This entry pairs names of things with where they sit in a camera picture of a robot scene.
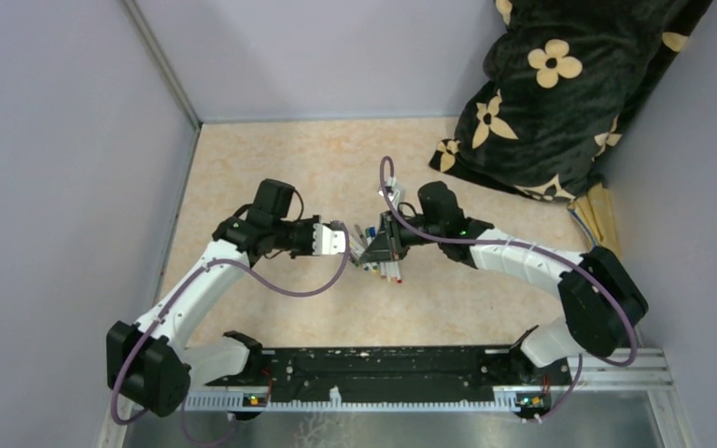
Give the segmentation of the red white marker pen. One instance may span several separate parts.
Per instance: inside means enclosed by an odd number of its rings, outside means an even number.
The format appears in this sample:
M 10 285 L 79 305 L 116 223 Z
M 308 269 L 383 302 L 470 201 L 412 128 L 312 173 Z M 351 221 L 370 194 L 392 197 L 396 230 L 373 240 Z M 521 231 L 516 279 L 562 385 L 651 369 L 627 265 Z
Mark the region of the red white marker pen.
M 400 264 L 397 261 L 388 263 L 389 277 L 396 284 L 402 283 Z

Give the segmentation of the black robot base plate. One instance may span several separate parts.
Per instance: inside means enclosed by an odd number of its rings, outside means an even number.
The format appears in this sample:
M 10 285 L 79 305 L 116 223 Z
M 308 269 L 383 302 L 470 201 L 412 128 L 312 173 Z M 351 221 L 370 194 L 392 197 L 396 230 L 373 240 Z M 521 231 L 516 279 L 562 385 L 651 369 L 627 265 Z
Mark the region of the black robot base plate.
M 246 367 L 211 384 L 278 404 L 324 401 L 333 388 L 347 403 L 392 404 L 491 401 L 503 386 L 548 392 L 572 381 L 566 359 L 538 368 L 508 345 L 264 348 Z

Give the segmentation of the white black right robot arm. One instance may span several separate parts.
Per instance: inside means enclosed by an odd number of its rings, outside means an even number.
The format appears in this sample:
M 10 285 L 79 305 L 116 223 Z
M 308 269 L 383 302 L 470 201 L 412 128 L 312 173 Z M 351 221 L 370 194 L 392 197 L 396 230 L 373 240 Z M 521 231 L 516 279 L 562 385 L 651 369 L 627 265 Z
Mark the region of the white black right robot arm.
M 454 262 L 476 270 L 505 273 L 559 299 L 563 315 L 527 331 L 514 344 L 513 378 L 536 384 L 548 365 L 582 352 L 609 357 L 635 341 L 635 326 L 649 305 L 617 256 L 595 246 L 580 253 L 559 251 L 515 238 L 495 225 L 465 216 L 456 194 L 442 181 L 419 188 L 421 210 L 401 215 L 395 178 L 379 194 L 388 210 L 360 262 L 399 261 L 415 246 L 435 244 Z

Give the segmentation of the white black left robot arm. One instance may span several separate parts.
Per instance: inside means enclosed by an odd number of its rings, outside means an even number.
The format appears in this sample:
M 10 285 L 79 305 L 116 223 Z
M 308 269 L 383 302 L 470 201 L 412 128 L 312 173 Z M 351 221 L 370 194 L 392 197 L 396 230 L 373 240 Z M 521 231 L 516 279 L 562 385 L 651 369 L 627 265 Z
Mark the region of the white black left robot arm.
M 106 335 L 106 379 L 112 391 L 113 421 L 126 426 L 118 400 L 129 399 L 142 413 L 160 417 L 184 404 L 189 392 L 226 380 L 254 385 L 270 377 L 262 345 L 238 331 L 216 342 L 191 346 L 190 337 L 217 301 L 243 274 L 289 297 L 300 292 L 283 289 L 258 275 L 256 263 L 283 252 L 292 258 L 342 254 L 344 226 L 319 215 L 288 219 L 298 191 L 282 181 L 264 179 L 254 200 L 218 224 L 203 254 L 176 286 L 133 323 L 116 322 Z

